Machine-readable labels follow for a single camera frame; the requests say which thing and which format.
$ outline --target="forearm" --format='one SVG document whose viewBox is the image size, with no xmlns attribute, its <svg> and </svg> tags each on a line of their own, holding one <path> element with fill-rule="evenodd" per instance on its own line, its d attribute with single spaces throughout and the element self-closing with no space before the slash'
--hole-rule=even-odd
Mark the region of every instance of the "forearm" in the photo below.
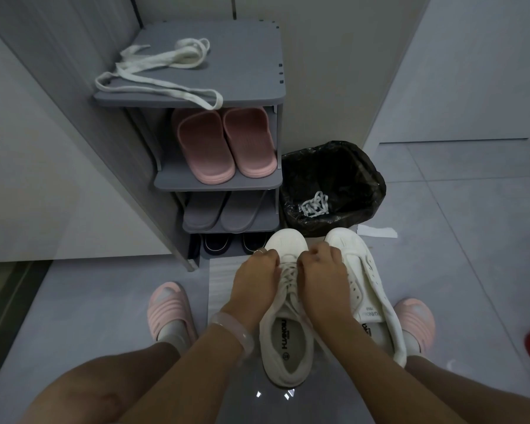
<svg viewBox="0 0 530 424">
<path fill-rule="evenodd" d="M 189 351 L 120 418 L 122 424 L 214 422 L 240 342 L 212 324 Z"/>
<path fill-rule="evenodd" d="M 350 318 L 324 324 L 318 333 L 352 379 L 377 424 L 462 423 L 425 388 L 365 334 Z"/>
</svg>

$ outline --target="hand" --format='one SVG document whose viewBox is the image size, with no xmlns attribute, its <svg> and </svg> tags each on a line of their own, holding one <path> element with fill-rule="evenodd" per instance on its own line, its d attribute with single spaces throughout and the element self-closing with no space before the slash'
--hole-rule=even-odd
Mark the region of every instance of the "hand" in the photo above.
<svg viewBox="0 0 530 424">
<path fill-rule="evenodd" d="M 346 319 L 353 319 L 347 270 L 341 251 L 319 242 L 298 258 L 298 293 L 306 315 L 317 331 Z"/>
<path fill-rule="evenodd" d="M 281 268 L 276 250 L 256 251 L 242 263 L 233 279 L 230 300 L 222 308 L 253 332 L 277 294 Z"/>
</svg>

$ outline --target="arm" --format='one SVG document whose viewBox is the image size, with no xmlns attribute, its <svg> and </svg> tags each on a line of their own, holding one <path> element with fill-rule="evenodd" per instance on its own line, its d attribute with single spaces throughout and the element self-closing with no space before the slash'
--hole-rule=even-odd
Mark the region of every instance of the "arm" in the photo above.
<svg viewBox="0 0 530 424">
<path fill-rule="evenodd" d="M 271 306 L 280 270 L 275 250 L 256 253 L 241 265 L 229 302 L 222 308 L 253 332 Z M 243 353 L 225 328 L 211 324 L 188 352 L 120 418 L 122 424 L 214 422 L 229 373 Z"/>
<path fill-rule="evenodd" d="M 299 259 L 300 297 L 319 336 L 346 370 L 378 424 L 463 423 L 445 403 L 397 365 L 351 314 L 339 249 L 321 242 Z"/>
</svg>

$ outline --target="piece of paper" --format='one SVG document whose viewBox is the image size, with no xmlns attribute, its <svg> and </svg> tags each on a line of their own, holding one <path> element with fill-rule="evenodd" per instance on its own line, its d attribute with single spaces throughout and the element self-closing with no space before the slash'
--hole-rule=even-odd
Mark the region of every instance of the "piece of paper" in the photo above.
<svg viewBox="0 0 530 424">
<path fill-rule="evenodd" d="M 397 231 L 393 228 L 372 228 L 364 224 L 357 225 L 357 235 L 374 236 L 377 238 L 398 238 Z"/>
</svg>

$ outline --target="person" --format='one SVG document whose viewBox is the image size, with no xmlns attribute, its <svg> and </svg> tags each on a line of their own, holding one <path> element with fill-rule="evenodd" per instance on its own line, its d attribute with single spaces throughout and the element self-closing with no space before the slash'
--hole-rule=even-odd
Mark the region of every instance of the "person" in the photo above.
<svg viewBox="0 0 530 424">
<path fill-rule="evenodd" d="M 279 276 L 277 252 L 260 249 L 236 272 L 231 298 L 221 312 L 251 333 L 275 297 Z M 406 367 L 397 365 L 353 318 L 339 249 L 321 242 L 302 253 L 297 281 L 314 330 L 345 369 L 377 424 L 530 423 L 530 399 L 440 369 L 420 355 L 428 339 L 411 337 L 406 342 Z M 151 305 L 160 303 L 177 318 L 189 313 L 185 297 L 173 288 L 156 291 Z M 422 332 L 433 321 L 419 301 L 403 301 L 402 306 L 399 319 L 414 319 Z M 150 322 L 157 320 L 152 313 Z M 100 357 L 68 371 L 37 396 L 21 422 L 214 422 L 230 371 L 244 352 L 238 337 L 211 324 L 190 345 L 191 328 L 180 319 L 151 329 L 158 341 L 154 345 Z"/>
</svg>

